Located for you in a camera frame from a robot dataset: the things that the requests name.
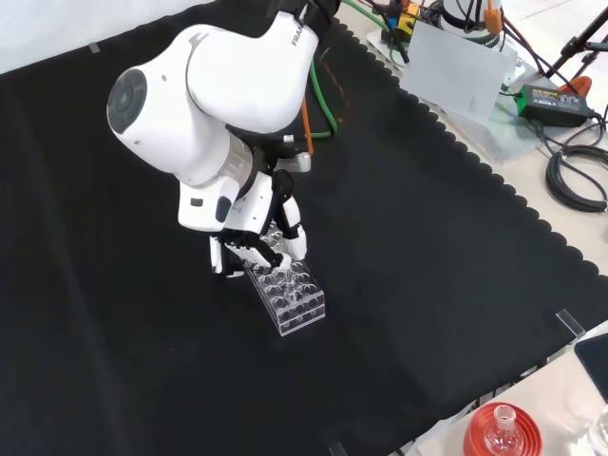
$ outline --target white paper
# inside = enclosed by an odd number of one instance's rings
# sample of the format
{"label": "white paper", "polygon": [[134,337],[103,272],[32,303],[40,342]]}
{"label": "white paper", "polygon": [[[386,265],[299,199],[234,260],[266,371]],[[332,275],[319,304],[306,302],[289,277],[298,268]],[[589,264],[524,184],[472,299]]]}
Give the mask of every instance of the white paper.
{"label": "white paper", "polygon": [[485,124],[504,77],[517,62],[441,29],[417,22],[401,88],[445,110]]}

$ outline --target green cable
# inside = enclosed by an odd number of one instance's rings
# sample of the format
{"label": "green cable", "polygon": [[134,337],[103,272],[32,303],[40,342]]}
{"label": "green cable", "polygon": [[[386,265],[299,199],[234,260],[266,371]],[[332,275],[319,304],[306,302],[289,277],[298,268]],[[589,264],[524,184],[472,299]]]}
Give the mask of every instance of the green cable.
{"label": "green cable", "polygon": [[389,27],[381,19],[379,19],[378,17],[374,16],[371,12],[367,11],[365,8],[363,8],[361,5],[359,5],[355,1],[353,1],[353,0],[342,0],[342,3],[346,3],[349,7],[355,8],[361,14],[363,14],[364,16],[366,16],[368,19],[370,19],[373,22],[375,22],[380,27],[380,29],[382,29],[383,31],[389,31]]}
{"label": "green cable", "polygon": [[[335,121],[335,119],[333,118],[332,112],[328,108],[327,103],[325,103],[325,99],[323,98],[323,94],[321,93],[321,87],[319,86],[319,82],[316,79],[316,70],[314,69],[314,61],[311,62],[310,72],[311,72],[311,81],[313,81],[314,94],[316,95],[316,98],[318,99],[319,103],[321,104],[321,108],[323,109],[323,113],[325,114],[325,117],[327,117],[327,120],[330,121],[330,125],[332,126],[333,134],[335,134],[338,131],[338,124]],[[316,135],[325,135],[325,133],[314,133],[313,138],[314,138],[315,134]]]}
{"label": "green cable", "polygon": [[323,138],[331,138],[331,137],[332,137],[331,131],[324,131],[323,133],[311,133],[311,138],[313,138],[314,140],[321,140]]}

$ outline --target power adapter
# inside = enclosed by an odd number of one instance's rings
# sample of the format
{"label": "power adapter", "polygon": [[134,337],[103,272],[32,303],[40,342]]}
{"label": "power adapter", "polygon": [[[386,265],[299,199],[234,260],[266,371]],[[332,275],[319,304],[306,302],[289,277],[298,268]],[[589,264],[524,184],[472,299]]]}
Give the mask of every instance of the power adapter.
{"label": "power adapter", "polygon": [[553,88],[524,85],[515,102],[520,117],[545,126],[581,126],[592,115],[584,97]]}

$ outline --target metal stand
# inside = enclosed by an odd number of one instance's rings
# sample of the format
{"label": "metal stand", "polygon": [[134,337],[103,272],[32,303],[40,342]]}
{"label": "metal stand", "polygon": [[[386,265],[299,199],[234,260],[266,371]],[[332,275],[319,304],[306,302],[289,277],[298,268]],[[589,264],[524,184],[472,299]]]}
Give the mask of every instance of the metal stand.
{"label": "metal stand", "polygon": [[581,73],[591,65],[591,63],[598,58],[598,52],[608,50],[606,43],[608,43],[608,36],[603,39],[601,43],[588,43],[591,37],[594,35],[596,31],[599,30],[601,26],[603,26],[606,22],[608,22],[608,8],[606,8],[595,21],[591,23],[591,25],[580,34],[577,38],[572,37],[572,39],[563,47],[561,50],[561,57],[557,60],[555,64],[553,64],[553,68],[547,71],[547,78],[550,78],[555,74],[555,70],[559,70],[563,65],[570,60],[575,54],[579,52],[584,52],[585,50],[593,50],[591,54],[585,56],[583,59],[583,66],[577,72],[577,76],[580,76]]}

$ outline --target orange cable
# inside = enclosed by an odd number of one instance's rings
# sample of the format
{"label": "orange cable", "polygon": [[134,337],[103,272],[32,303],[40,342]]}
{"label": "orange cable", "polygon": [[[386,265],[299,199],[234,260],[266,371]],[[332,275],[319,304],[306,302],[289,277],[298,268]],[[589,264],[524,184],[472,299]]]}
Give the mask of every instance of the orange cable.
{"label": "orange cable", "polygon": [[311,124],[308,121],[308,109],[306,109],[306,97],[302,101],[302,121],[304,121],[304,131],[306,132],[306,144],[308,145],[308,153],[313,154],[313,134],[311,133]]}

